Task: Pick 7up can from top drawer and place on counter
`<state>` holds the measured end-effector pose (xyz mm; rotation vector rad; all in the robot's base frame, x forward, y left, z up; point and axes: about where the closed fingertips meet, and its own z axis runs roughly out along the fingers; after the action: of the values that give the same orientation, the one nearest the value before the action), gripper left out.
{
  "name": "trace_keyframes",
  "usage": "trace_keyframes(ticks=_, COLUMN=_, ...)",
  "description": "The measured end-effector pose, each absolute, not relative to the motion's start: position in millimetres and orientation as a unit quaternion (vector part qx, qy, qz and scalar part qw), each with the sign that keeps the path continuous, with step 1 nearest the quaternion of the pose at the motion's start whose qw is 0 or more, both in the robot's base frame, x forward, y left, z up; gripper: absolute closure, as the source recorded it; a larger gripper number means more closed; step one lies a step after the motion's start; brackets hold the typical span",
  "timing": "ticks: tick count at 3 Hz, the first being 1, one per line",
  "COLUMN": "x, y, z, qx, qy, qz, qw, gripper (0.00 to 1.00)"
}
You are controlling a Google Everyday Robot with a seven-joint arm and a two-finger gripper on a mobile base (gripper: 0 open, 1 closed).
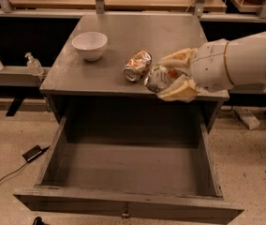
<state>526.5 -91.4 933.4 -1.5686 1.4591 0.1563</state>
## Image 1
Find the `white rounded gripper body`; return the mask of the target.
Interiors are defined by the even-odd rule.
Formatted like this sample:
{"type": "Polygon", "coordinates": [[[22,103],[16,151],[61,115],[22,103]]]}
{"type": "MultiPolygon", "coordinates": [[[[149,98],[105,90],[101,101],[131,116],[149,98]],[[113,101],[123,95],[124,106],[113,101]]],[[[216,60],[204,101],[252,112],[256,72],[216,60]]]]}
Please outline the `white rounded gripper body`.
{"type": "Polygon", "coordinates": [[[229,42],[219,39],[198,48],[191,59],[191,74],[195,83],[209,92],[233,87],[226,69],[225,51],[229,42]]]}

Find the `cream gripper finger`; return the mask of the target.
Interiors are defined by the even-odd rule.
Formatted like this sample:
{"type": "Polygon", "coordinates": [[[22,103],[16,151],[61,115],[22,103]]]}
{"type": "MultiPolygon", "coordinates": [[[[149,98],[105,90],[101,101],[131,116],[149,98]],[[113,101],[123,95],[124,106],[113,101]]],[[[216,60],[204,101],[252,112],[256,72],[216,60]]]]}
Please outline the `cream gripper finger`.
{"type": "Polygon", "coordinates": [[[159,60],[159,64],[166,68],[190,68],[191,58],[197,53],[197,48],[186,48],[174,52],[159,60]]]}
{"type": "Polygon", "coordinates": [[[199,89],[194,81],[181,76],[167,89],[158,92],[157,96],[164,101],[190,102],[198,93],[199,89]]]}

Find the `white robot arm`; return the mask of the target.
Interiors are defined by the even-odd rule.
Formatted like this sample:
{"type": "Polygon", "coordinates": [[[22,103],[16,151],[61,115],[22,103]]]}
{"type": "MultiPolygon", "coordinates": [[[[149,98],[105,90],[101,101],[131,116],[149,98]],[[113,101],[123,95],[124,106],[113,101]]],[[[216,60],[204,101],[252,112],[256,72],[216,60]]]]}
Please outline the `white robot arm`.
{"type": "Polygon", "coordinates": [[[266,84],[266,32],[232,41],[222,38],[197,49],[185,49],[184,53],[183,61],[171,57],[164,60],[166,65],[178,64],[189,72],[157,93],[165,101],[189,101],[240,84],[266,84]]]}

